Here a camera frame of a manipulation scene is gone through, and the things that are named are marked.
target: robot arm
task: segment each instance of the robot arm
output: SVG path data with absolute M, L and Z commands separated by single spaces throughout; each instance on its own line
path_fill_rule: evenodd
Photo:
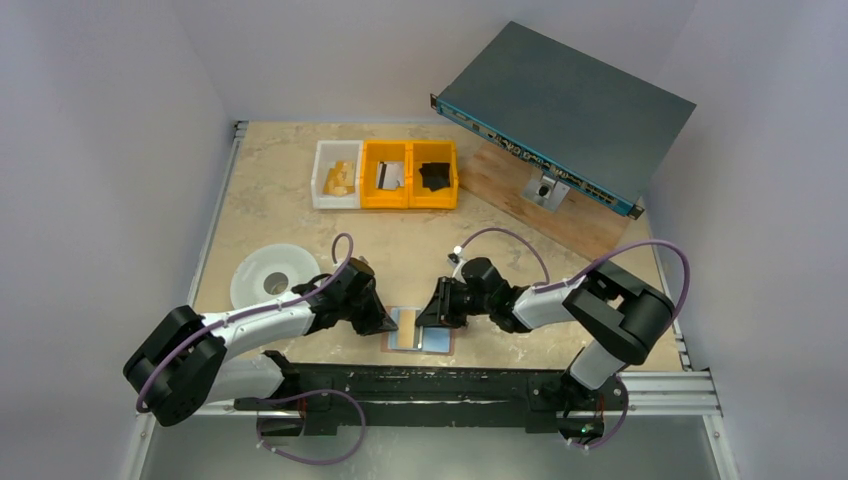
M 242 353 L 333 327 L 339 320 L 351 322 L 359 335 L 397 329 L 377 297 L 374 272 L 364 262 L 350 259 L 318 292 L 315 283 L 320 279 L 247 309 L 200 315 L 189 306 L 175 308 L 130 357 L 124 377 L 137 392 L 151 384 L 144 401 L 159 422 L 169 426 L 210 401 L 266 398 L 276 392 L 284 379 L 285 359 L 270 352 L 235 358 Z M 293 303 L 298 297 L 303 301 Z M 221 326 L 204 332 L 216 324 Z M 188 348 L 161 368 L 160 363 L 193 335 L 197 338 Z M 161 371 L 154 375 L 157 368 Z
M 459 328 L 467 315 L 488 314 L 506 332 L 527 333 L 576 320 L 594 337 L 563 377 L 577 389 L 598 390 L 628 364 L 644 363 L 672 321 L 668 297 L 610 261 L 573 284 L 543 287 L 510 286 L 485 257 L 461 263 L 460 273 L 464 282 L 439 279 L 416 325 Z

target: wooden board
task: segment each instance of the wooden board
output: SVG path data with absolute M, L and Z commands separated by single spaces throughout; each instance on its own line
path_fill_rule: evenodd
M 398 313 L 398 348 L 412 348 L 415 345 L 415 314 L 417 310 L 401 310 Z
M 530 164 L 485 144 L 460 169 L 459 185 L 578 255 L 594 259 L 615 248 L 629 218 L 573 189 L 556 212 L 548 211 L 521 196 L 534 172 Z

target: blue front panel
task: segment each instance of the blue front panel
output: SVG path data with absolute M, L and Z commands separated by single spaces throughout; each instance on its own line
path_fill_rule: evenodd
M 581 193 L 593 198 L 598 203 L 607 206 L 615 213 L 619 215 L 628 215 L 631 209 L 633 209 L 633 204 L 627 200 L 617 197 L 597 185 L 589 183 L 553 160 L 540 155 L 538 152 L 512 142 L 500 132 L 466 114 L 462 110 L 454 108 L 453 106 L 442 102 L 438 98 L 435 99 L 435 103 L 432 105 L 439 115 L 450 119 L 454 123 L 467 128 L 489 142 L 512 153 L 521 160 L 524 160 L 525 162 L 545 171 L 554 178 L 557 178 L 572 188 L 575 188 Z

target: marble table surface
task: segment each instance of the marble table surface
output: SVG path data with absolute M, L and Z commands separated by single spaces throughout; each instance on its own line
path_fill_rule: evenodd
M 274 243 L 293 243 L 312 253 L 322 271 L 332 270 L 330 244 L 339 232 L 356 241 L 354 254 L 376 272 L 377 293 L 385 305 L 424 306 L 436 279 L 450 275 L 445 255 L 475 231 L 499 226 L 526 238 L 542 255 L 553 279 L 575 274 L 588 262 L 508 214 L 460 190 L 459 206 L 450 211 L 397 212 L 313 210 L 310 176 L 318 140 L 450 139 L 459 161 L 470 158 L 483 140 L 454 125 L 330 124 L 250 122 L 236 160 L 218 227 L 209 248 L 195 309 L 232 309 L 230 281 L 238 265 L 253 251 Z M 621 243 L 650 236 L 647 215 L 631 223 Z M 533 255 L 512 238 L 487 233 L 466 249 L 487 256 L 512 284 L 531 284 L 542 273 Z M 616 259 L 622 267 L 660 288 L 649 248 Z M 421 365 L 492 368 L 564 369 L 591 341 L 576 322 L 549 325 L 528 334 L 507 334 L 485 316 L 470 317 L 456 331 L 450 356 L 385 353 L 382 335 L 360 337 L 350 324 L 266 345 L 294 362 L 369 365 Z M 633 370 L 680 371 L 672 333 L 657 342 L 644 365 Z

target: yellow storage bin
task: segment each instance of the yellow storage bin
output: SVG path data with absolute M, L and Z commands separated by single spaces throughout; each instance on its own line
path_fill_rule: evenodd
M 404 185 L 395 190 L 377 188 L 377 166 L 381 162 L 403 162 Z M 362 208 L 409 208 L 409 143 L 393 140 L 365 140 L 359 176 Z
M 456 168 L 456 144 L 451 141 L 413 140 L 409 142 L 411 161 L 407 178 L 411 178 L 409 208 L 456 208 L 459 193 L 459 173 Z M 425 163 L 449 163 L 450 186 L 431 191 L 424 186 L 421 167 Z

